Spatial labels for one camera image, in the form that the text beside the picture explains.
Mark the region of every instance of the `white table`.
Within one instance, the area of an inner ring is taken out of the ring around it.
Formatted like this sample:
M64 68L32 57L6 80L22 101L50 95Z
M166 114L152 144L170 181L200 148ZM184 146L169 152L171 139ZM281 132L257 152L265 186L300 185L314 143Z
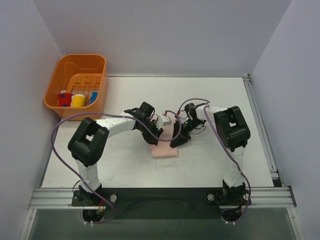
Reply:
M119 114L139 107L143 101L158 113L176 111L189 98L208 99L217 107L240 107L251 131L244 153L243 172L252 187L273 187L242 78L110 77L104 111ZM75 169L77 165L67 145L78 125L79 122L64 123L55 139L57 151ZM230 159L207 126L203 133L192 135L191 141L179 147L179 157L175 158L152 158L150 146L138 130L108 138L98 162L103 187L221 187L226 162ZM77 180L78 177L52 153L42 188L71 188Z

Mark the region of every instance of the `orange bin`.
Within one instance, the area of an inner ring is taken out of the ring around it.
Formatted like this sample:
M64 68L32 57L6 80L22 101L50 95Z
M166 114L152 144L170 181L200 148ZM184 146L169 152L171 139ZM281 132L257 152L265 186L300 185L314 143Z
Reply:
M108 77L105 77L106 65L106 59L98 54L70 54L62 57L46 90L44 104L61 118L86 112L103 113L108 89ZM58 95L63 90L73 95L83 94L86 97L86 106L58 106ZM88 105L93 91L98 91L97 98ZM101 115L88 114L74 117L71 121L80 121L86 117L99 119Z

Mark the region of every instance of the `pink towel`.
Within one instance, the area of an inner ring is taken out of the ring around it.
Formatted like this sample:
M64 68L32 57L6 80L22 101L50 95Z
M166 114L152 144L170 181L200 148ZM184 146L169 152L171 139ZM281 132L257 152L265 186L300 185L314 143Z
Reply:
M164 126L163 133L160 135L161 139L169 140L173 138L174 134L174 123L175 116L173 114L168 113L167 116L172 120L170 126ZM151 155L153 158L165 158L165 157L177 157L178 156L178 148L170 147L169 141L158 141L158 145L150 145Z

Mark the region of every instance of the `blue object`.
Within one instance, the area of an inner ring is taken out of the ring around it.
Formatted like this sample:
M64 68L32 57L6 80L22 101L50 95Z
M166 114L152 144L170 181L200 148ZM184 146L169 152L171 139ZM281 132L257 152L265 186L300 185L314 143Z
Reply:
M97 91L93 91L91 93L89 104L92 104L97 99L97 97L98 97L98 92Z

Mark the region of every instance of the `white wall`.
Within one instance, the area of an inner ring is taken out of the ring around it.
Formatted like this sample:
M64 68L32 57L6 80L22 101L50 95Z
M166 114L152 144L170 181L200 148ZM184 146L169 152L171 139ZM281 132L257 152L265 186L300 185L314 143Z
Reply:
M293 0L252 73L252 86L308 240L320 236L320 1Z
M251 73L291 0L34 0L61 52L111 74Z
M60 52L31 0L0 2L0 239L18 239L57 118L43 97Z

